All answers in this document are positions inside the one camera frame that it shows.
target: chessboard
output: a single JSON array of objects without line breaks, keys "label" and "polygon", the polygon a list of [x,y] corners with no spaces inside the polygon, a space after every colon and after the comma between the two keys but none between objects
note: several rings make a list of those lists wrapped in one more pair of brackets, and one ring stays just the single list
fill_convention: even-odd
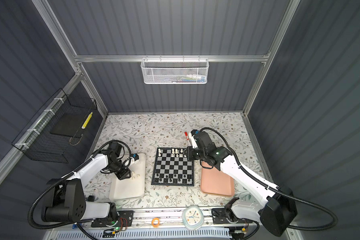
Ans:
[{"label": "chessboard", "polygon": [[194,186],[193,169],[187,148],[157,148],[151,184]]}]

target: white mesh basket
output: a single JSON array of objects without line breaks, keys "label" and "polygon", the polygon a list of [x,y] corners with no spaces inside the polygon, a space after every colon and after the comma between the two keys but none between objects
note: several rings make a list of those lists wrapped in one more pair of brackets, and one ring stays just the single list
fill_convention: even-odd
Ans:
[{"label": "white mesh basket", "polygon": [[209,62],[204,61],[141,61],[144,83],[147,84],[205,84]]}]

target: alarm clock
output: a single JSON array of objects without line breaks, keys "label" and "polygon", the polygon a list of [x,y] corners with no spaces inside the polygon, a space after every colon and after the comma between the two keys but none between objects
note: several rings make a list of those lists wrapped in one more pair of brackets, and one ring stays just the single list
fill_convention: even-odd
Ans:
[{"label": "alarm clock", "polygon": [[204,215],[197,206],[190,206],[183,211],[182,219],[188,230],[196,230],[204,223]]}]

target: leaf pattern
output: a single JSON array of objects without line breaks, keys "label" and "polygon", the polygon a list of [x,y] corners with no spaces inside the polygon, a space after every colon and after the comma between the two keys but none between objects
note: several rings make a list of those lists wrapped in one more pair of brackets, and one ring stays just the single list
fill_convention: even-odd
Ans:
[{"label": "leaf pattern", "polygon": [[[219,131],[236,151],[239,160],[260,176],[262,170],[254,153],[240,113],[126,114],[109,115],[96,147],[117,139],[124,141],[132,153],[144,153],[145,192],[141,199],[117,201],[118,208],[223,206],[231,198],[204,194],[200,190],[201,166],[195,163],[195,186],[151,185],[155,154],[158,147],[187,147],[184,132],[211,127]],[[216,146],[224,142],[208,131]],[[84,187],[86,196],[95,195],[98,202],[109,202],[110,174],[100,172]],[[235,181],[235,196],[256,202],[250,193]]]}]

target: tape roll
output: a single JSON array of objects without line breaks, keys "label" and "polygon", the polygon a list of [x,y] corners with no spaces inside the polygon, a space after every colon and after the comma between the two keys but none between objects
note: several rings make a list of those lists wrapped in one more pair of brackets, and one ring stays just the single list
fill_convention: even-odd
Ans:
[{"label": "tape roll", "polygon": [[160,220],[158,219],[158,217],[155,217],[154,219],[152,219],[151,224],[153,227],[158,227],[160,225]]}]

